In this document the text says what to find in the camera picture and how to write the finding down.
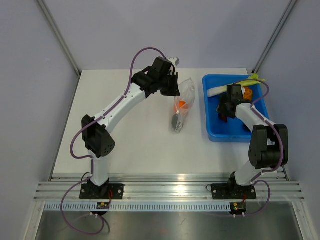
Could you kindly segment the clear zip top bag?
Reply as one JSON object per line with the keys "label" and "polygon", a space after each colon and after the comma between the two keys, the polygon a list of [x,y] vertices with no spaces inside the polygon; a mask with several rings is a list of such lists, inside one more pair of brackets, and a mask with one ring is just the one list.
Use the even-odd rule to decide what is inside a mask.
{"label": "clear zip top bag", "polygon": [[196,87],[192,78],[181,82],[178,88],[180,96],[174,98],[171,118],[171,129],[172,132],[176,134],[182,131],[196,97]]}

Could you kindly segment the orange persimmon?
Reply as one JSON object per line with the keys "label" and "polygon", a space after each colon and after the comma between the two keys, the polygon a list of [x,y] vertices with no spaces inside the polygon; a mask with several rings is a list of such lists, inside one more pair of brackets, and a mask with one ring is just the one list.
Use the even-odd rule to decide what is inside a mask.
{"label": "orange persimmon", "polygon": [[176,112],[187,112],[187,111],[189,111],[189,109],[190,109],[189,105],[183,100],[179,100],[175,104],[175,111]]}

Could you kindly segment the dark green avocado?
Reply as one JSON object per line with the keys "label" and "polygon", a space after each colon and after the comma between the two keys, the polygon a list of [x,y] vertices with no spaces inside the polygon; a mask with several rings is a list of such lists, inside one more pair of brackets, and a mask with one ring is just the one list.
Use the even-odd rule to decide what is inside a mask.
{"label": "dark green avocado", "polygon": [[182,129],[182,115],[180,113],[174,114],[171,119],[172,130],[179,133]]}

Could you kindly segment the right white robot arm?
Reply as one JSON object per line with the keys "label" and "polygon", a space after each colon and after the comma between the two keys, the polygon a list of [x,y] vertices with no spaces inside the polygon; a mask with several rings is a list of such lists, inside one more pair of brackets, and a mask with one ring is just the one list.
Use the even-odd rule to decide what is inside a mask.
{"label": "right white robot arm", "polygon": [[217,108],[220,115],[239,119],[251,132],[248,161],[230,175],[226,184],[227,193],[232,198],[239,198],[262,175],[276,172],[289,160],[287,126],[269,120],[256,108],[256,103],[263,100],[270,91],[270,87],[263,84],[266,92],[255,101],[244,97],[239,82],[227,85],[226,93]]}

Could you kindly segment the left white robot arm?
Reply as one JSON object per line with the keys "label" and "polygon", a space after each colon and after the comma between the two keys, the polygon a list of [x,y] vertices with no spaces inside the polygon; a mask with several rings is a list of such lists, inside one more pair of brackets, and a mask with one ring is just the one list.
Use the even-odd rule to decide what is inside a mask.
{"label": "left white robot arm", "polygon": [[179,63],[178,57],[157,57],[151,66],[132,76],[129,88],[112,104],[93,117],[85,115],[82,118],[82,126],[89,125],[82,132],[82,140],[92,157],[89,184],[90,193],[95,198],[103,199],[108,194],[107,156],[116,146],[111,133],[135,106],[150,95],[160,92],[163,96],[180,96],[177,72]]}

